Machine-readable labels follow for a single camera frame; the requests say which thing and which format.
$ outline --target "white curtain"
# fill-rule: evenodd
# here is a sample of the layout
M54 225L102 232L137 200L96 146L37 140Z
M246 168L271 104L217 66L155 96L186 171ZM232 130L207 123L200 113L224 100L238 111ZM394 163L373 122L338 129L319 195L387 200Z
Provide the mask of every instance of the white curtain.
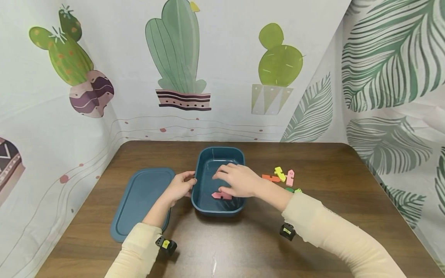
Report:
M0 276L130 140L349 144L445 262L445 4L349 2L3 1Z

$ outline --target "black wristband device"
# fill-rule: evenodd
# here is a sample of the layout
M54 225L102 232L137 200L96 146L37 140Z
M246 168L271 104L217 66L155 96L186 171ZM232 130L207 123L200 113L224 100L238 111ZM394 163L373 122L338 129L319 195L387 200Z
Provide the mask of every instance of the black wristband device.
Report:
M297 234L294 230L294 226L292 226L289 223L284 223L281 226L281 230L279 231L279 234L282 237L287 238L289 241L292 241L292 239L294 238L294 236Z
M158 240L156 241L156 245L159 246L161 250L167 253L169 256L173 255L176 247L178 246L176 242L174 242L173 240L167 240L163 236L160 236L160 238L158 238Z

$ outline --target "cactus pot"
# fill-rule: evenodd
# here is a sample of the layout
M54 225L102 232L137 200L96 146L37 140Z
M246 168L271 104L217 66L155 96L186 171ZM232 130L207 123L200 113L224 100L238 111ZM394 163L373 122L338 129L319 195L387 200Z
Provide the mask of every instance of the cactus pot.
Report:
M170 90L156 90L159 107L175 107L182 110L209 111L210 94L183 94Z
M252 85L252 114L278 115L292 93L292 88Z
M104 108L114 97L113 85L97 70L88 72L86 77L86 82L71 87L69 101L80 114L100 118L104 115Z
M25 167L22 156L11 142L0 138L0 206L11 193Z

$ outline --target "cream sleeve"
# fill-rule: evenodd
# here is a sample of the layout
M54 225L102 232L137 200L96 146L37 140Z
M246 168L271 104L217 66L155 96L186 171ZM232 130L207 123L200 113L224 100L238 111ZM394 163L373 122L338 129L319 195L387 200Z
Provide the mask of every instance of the cream sleeve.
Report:
M295 192L282 216L305 242L342 259L354 277L406 278L377 240L320 201Z
M156 240L162 230L138 223L122 243L122 250L108 269L105 278L145 278L158 255Z

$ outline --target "green cactus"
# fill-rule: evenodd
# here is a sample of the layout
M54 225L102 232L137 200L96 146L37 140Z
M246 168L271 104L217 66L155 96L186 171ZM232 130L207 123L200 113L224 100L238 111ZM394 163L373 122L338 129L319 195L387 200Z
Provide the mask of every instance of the green cactus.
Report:
M69 10L69 6L65 8L62 4L62 8L59 10L60 26L66 35L70 36L75 41L79 41L82 37L81 24L71 12L73 12L73 10Z
M276 23L266 25L259 33L261 44L267 52L258 67L263 85L289 86L303 67L303 56L295 47L283 45L283 31Z
M187 0L167 0L161 19L146 25L146 40L162 79L159 86L180 93L202 93L204 80L196 80L199 56L198 19Z
M73 38L65 36L60 28L59 32L53 29L54 34L42 27L32 27L29 38L39 48L49 50L51 64L63 81L71 86L86 82L93 62Z

